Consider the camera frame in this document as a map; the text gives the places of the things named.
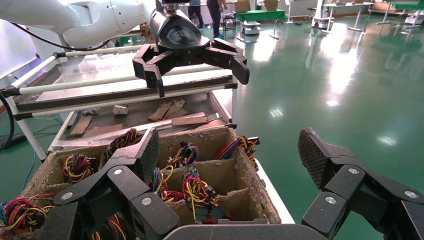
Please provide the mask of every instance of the shiny floor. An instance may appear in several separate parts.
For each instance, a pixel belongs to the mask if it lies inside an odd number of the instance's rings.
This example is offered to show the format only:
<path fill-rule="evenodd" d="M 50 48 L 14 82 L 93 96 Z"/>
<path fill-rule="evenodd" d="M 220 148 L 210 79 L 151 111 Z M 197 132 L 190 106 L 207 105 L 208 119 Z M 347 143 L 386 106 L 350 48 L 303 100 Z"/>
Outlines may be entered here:
<path fill-rule="evenodd" d="M 260 35 L 246 43 L 226 37 L 245 49 L 250 68 L 249 84 L 239 87 L 237 133 L 260 137 L 255 155 L 297 223 L 320 192 L 299 159 L 303 127 L 424 193 L 424 30 L 406 34 L 396 28 L 403 22 L 396 17 L 390 25 L 376 25 L 382 18 L 362 16 L 363 33 L 347 30 L 356 17 L 345 17 L 335 20 L 330 35 L 303 23 L 279 25 L 279 40 L 269 37 L 271 24 L 263 24 Z M 209 29 L 204 33 L 212 35 Z M 6 126 L 7 119 L 0 123 Z M 36 131 L 52 124 L 34 119 L 30 125 Z M 40 139 L 45 149 L 52 139 Z M 20 193 L 32 158 L 28 143 L 0 153 L 0 202 Z M 383 236 L 351 213 L 336 239 Z"/>

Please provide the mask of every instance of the blue cable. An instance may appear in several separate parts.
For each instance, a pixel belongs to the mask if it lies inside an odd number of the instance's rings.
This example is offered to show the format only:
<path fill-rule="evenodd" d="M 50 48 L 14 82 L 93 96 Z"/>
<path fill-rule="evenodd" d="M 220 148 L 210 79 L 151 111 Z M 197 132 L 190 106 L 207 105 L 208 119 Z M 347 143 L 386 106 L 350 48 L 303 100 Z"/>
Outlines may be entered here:
<path fill-rule="evenodd" d="M 22 192 L 23 192 L 23 191 L 24 191 L 24 189 L 25 189 L 25 185 L 27 185 L 28 178 L 30 177 L 31 172 L 32 172 L 32 171 L 33 171 L 33 169 L 34 169 L 34 165 L 35 165 L 35 164 L 36 164 L 36 151 L 34 151 L 34 159 L 32 160 L 32 166 L 31 166 L 31 168 L 29 169 L 28 175 L 26 175 L 25 181 L 23 182 L 23 185 L 22 185 Z"/>

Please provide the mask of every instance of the dark pants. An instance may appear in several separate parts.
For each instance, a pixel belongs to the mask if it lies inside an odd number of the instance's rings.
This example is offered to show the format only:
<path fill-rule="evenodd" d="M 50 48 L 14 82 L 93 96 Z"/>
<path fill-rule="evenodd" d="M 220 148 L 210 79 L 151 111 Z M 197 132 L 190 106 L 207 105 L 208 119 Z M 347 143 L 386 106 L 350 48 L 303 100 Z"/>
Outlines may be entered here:
<path fill-rule="evenodd" d="M 208 0 L 206 2 L 209 9 L 210 16 L 212 17 L 213 38 L 220 36 L 221 12 L 220 5 L 217 0 Z"/>
<path fill-rule="evenodd" d="M 195 14 L 196 14 L 196 17 L 199 19 L 200 26 L 203 26 L 204 23 L 203 23 L 202 14 L 200 12 L 200 6 L 188 6 L 188 16 L 194 17 Z"/>

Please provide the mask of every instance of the silver screw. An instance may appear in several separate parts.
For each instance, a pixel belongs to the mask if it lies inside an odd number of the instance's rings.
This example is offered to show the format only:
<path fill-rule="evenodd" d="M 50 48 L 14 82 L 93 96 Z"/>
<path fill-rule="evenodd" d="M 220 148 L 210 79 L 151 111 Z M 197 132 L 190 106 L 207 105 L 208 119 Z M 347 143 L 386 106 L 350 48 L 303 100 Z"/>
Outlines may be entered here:
<path fill-rule="evenodd" d="M 332 196 L 327 196 L 327 197 L 325 197 L 325 200 L 327 201 L 327 202 L 329 202 L 329 203 L 331 203 L 331 204 L 336 204 L 337 203 L 337 201 L 334 199 L 334 197 L 332 197 Z"/>
<path fill-rule="evenodd" d="M 143 200 L 141 200 L 141 203 L 142 203 L 144 206 L 149 205 L 151 202 L 152 202 L 152 199 L 151 199 L 150 197 L 145 197 Z"/>
<path fill-rule="evenodd" d="M 69 192 L 63 194 L 62 197 L 61 197 L 61 199 L 62 200 L 69 199 L 70 197 L 72 197 L 72 195 L 73 195 L 72 192 L 69 191 Z"/>
<path fill-rule="evenodd" d="M 358 170 L 356 170 L 355 168 L 349 168 L 349 172 L 352 174 L 358 174 Z"/>
<path fill-rule="evenodd" d="M 412 191 L 405 191 L 405 194 L 412 199 L 418 198 L 418 196 L 415 193 L 413 193 Z"/>
<path fill-rule="evenodd" d="M 115 171 L 113 171 L 113 174 L 118 175 L 122 173 L 122 169 L 116 169 Z"/>

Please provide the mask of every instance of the bundle of wires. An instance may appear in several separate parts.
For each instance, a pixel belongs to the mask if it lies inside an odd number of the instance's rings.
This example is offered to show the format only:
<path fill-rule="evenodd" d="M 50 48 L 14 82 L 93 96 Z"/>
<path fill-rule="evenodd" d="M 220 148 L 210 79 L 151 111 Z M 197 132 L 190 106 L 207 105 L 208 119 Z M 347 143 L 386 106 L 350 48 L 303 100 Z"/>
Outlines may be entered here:
<path fill-rule="evenodd" d="M 199 156 L 199 149 L 197 146 L 189 146 L 185 142 L 180 142 L 181 148 L 176 153 L 175 157 L 169 157 L 166 166 L 173 166 L 180 168 L 193 164 Z"/>
<path fill-rule="evenodd" d="M 258 170 L 258 165 L 255 162 L 255 156 L 254 156 L 254 148 L 259 145 L 259 138 L 258 137 L 252 137 L 247 139 L 245 136 L 238 136 L 232 143 L 230 143 L 228 146 L 226 146 L 217 156 L 215 159 L 217 160 L 224 160 L 229 159 L 233 155 L 233 152 L 238 149 L 239 147 L 244 148 L 244 152 L 247 154 L 250 162 L 254 166 L 256 170 Z"/>
<path fill-rule="evenodd" d="M 117 214 L 110 216 L 103 223 L 105 229 L 107 229 L 113 235 L 115 240 L 127 240 L 127 235 L 125 234 L 124 228 L 122 227 Z M 96 232 L 91 235 L 92 240 L 102 240 L 100 233 Z"/>
<path fill-rule="evenodd" d="M 194 221 L 203 224 L 216 224 L 218 219 L 233 220 L 231 214 L 218 205 L 218 195 L 212 186 L 200 180 L 196 168 L 190 170 L 182 177 L 182 194 L 185 204 L 193 212 Z"/>
<path fill-rule="evenodd" d="M 170 169 L 170 174 L 164 179 L 164 170 Z M 151 191 L 158 195 L 165 203 L 177 202 L 184 199 L 181 192 L 168 190 L 167 180 L 171 177 L 174 168 L 169 165 L 164 169 L 160 170 L 156 167 L 153 170 L 149 187 Z"/>
<path fill-rule="evenodd" d="M 117 137 L 106 149 L 106 156 L 109 160 L 117 149 L 137 144 L 142 139 L 143 134 L 137 133 L 137 129 L 131 128 L 124 135 Z"/>
<path fill-rule="evenodd" d="M 53 205 L 39 207 L 31 203 L 32 200 L 49 200 L 56 193 L 40 194 L 30 198 L 17 197 L 9 203 L 0 204 L 0 238 L 8 239 L 8 235 L 32 232 L 43 226 L 47 213 Z"/>
<path fill-rule="evenodd" d="M 73 154 L 63 163 L 63 174 L 70 183 L 78 183 L 95 173 L 90 158 L 83 154 Z"/>

